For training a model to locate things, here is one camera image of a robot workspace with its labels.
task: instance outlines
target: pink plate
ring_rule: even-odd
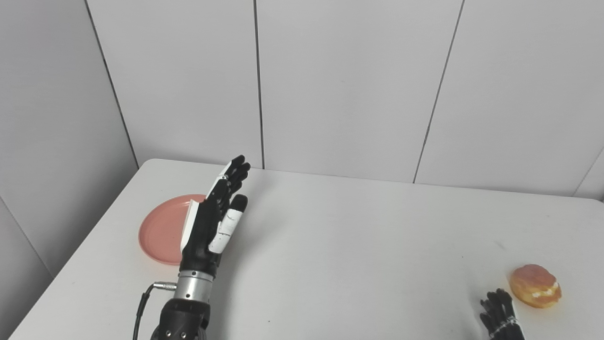
[[[138,242],[145,254],[161,263],[180,264],[182,227],[189,201],[202,202],[204,199],[205,195],[184,195],[155,207],[138,231]]]

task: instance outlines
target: white wall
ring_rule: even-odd
[[[84,1],[0,2],[0,74],[0,197],[56,275],[137,170]]]
[[[460,5],[258,0],[266,168],[413,181]]]
[[[7,339],[51,275],[0,198],[0,339]]]
[[[601,1],[467,0],[417,183],[573,195],[604,146],[602,18]]]
[[[602,2],[252,5],[91,0],[142,161],[604,196]]]
[[[140,164],[262,167],[252,1],[88,3]]]

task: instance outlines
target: donut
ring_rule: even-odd
[[[549,308],[562,297],[556,277],[538,264],[527,264],[514,270],[510,288],[520,301],[535,308]]]

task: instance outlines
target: table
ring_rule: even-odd
[[[205,193],[221,165],[149,160],[11,340],[129,339],[141,293],[175,281],[138,228]],[[252,169],[249,206],[211,298],[211,340],[486,339],[479,299],[526,263],[558,277],[551,309],[516,303],[527,339],[601,339],[604,205],[595,200]],[[153,291],[148,339],[172,293]]]

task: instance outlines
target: black cable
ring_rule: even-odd
[[[138,303],[137,319],[134,321],[134,334],[132,335],[132,340],[138,340],[138,327],[141,324],[141,318],[143,317],[143,311],[145,310],[147,301],[151,296],[151,290],[153,290],[153,284],[151,284],[151,286],[147,288],[147,291],[143,293],[141,301]]]

